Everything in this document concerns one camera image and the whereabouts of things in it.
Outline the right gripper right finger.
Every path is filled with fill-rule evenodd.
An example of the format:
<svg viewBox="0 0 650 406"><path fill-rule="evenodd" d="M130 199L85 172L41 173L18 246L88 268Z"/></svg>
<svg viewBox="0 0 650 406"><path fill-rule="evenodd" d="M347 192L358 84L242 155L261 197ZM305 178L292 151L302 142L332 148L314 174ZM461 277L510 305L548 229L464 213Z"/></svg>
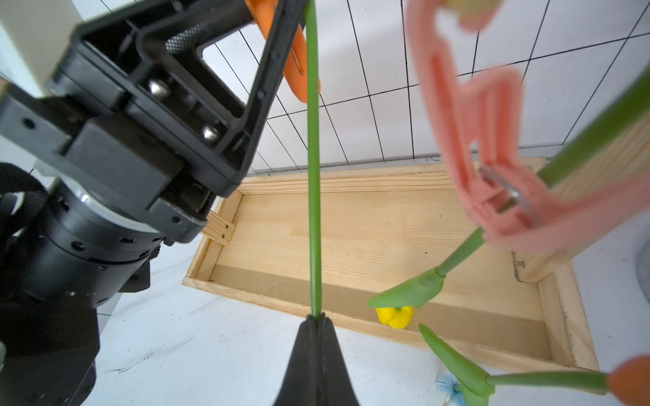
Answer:
<svg viewBox="0 0 650 406"><path fill-rule="evenodd" d="M333 322L319 319L319 404L357 405Z"/></svg>

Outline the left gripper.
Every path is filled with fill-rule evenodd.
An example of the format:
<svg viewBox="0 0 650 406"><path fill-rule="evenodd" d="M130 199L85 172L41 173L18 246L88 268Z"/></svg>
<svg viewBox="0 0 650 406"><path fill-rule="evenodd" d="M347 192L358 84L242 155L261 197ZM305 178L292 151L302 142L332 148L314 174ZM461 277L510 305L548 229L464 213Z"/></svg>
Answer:
<svg viewBox="0 0 650 406"><path fill-rule="evenodd" d="M164 245L203 227L186 161L127 113L7 85L1 133L51 172L1 167L1 402L79 405L96 382L99 306L139 292Z"/></svg>

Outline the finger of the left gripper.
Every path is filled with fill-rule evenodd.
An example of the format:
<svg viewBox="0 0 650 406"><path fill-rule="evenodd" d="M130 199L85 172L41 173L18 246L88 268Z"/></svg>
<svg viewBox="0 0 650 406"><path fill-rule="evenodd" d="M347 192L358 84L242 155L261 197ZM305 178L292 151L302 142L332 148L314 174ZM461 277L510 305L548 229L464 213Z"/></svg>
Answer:
<svg viewBox="0 0 650 406"><path fill-rule="evenodd" d="M173 59L124 76L69 44L52 77L52 91L71 95L95 113L128 113L181 155L194 179L229 196L252 164L286 57L273 61L266 42L248 99L241 101L204 64L204 48L186 59L188 69Z"/></svg>
<svg viewBox="0 0 650 406"><path fill-rule="evenodd" d="M251 23L243 1L143 1L76 27L70 45L120 74L197 57L208 43Z"/></svg>

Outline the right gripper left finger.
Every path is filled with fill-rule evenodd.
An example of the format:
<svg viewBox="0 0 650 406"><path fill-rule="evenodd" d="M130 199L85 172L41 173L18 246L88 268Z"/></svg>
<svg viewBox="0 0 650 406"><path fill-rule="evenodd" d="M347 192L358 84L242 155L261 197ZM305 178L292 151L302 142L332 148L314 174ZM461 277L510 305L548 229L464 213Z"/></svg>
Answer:
<svg viewBox="0 0 650 406"><path fill-rule="evenodd" d="M308 316L298 329L274 405L320 405L320 367L318 323Z"/></svg>

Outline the yellow tulip flower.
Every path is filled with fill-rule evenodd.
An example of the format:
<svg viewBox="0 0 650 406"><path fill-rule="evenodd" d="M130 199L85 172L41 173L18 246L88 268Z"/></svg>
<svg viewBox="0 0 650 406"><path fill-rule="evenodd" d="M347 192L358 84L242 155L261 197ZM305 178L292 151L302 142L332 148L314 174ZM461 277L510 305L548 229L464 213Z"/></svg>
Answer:
<svg viewBox="0 0 650 406"><path fill-rule="evenodd" d="M448 69L430 64L421 82L443 160L477 230L440 265L373 297L369 304L382 324L406 328L416 308L437 296L446 276L482 245L524 252L565 249L648 206L646 174L576 201L553 193L648 110L648 74L536 174L523 166L517 151L522 85L516 71L497 69L460 84Z"/></svg>

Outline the white tulip flower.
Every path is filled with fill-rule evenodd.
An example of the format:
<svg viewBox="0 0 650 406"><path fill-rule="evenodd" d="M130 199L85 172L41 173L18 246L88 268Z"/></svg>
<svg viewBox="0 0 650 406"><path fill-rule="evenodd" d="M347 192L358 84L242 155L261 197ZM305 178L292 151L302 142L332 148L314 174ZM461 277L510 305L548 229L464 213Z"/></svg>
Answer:
<svg viewBox="0 0 650 406"><path fill-rule="evenodd" d="M498 386L558 387L597 395L609 392L608 376L602 372L569 370L491 375L448 345L428 326L421 324L419 330L445 366L435 380L445 405L488 405Z"/></svg>

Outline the orange clothespin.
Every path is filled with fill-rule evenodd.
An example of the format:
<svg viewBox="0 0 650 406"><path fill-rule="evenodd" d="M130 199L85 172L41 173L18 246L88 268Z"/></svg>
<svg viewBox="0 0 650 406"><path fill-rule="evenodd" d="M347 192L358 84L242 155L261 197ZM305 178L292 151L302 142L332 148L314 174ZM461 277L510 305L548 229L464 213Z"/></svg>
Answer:
<svg viewBox="0 0 650 406"><path fill-rule="evenodd" d="M245 1L252 18L271 46L270 58L286 57L283 76L296 98L308 101L307 42L303 32L308 1Z"/></svg>

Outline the pink tulip flower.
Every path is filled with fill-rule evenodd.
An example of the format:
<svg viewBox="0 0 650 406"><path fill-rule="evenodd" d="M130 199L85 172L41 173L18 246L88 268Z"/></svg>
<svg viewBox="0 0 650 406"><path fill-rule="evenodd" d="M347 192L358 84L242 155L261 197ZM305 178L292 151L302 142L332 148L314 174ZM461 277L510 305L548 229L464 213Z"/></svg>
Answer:
<svg viewBox="0 0 650 406"><path fill-rule="evenodd" d="M314 1L306 5L307 51L307 140L308 140L308 218L310 253L311 317L318 321L323 313L322 283L322 224L321 224L321 164L318 78L318 23Z"/></svg>

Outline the pink clothespin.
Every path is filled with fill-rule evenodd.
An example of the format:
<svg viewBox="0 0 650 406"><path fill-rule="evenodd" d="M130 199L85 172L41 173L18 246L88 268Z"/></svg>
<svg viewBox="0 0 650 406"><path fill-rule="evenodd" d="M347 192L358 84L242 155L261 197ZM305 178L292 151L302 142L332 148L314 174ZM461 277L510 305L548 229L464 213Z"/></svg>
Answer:
<svg viewBox="0 0 650 406"><path fill-rule="evenodd" d="M576 201L562 201L552 184L578 169L649 108L649 75L638 79L538 173L518 152L523 84L511 67L460 82L439 9L452 8L469 30L487 25L496 1L412 1L406 11L411 54L429 120L467 215L484 240L509 251L565 250L597 238L649 204L649 175L640 173Z"/></svg>

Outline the orange clothespin lowest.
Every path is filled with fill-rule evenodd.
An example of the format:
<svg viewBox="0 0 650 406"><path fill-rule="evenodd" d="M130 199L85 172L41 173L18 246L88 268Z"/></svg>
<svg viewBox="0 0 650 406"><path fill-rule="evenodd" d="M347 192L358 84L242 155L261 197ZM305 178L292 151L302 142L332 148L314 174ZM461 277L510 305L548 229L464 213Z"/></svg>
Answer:
<svg viewBox="0 0 650 406"><path fill-rule="evenodd" d="M618 366L607 379L608 389L628 406L650 406L649 355L641 355Z"/></svg>

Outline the yellow wavy clothes hanger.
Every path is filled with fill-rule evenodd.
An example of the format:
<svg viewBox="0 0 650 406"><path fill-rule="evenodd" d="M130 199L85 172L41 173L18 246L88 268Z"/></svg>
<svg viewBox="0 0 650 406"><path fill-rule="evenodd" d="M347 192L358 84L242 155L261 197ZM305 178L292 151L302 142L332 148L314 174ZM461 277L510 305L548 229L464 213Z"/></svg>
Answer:
<svg viewBox="0 0 650 406"><path fill-rule="evenodd" d="M445 8L454 10L463 17L490 14L501 3L501 0L443 0Z"/></svg>

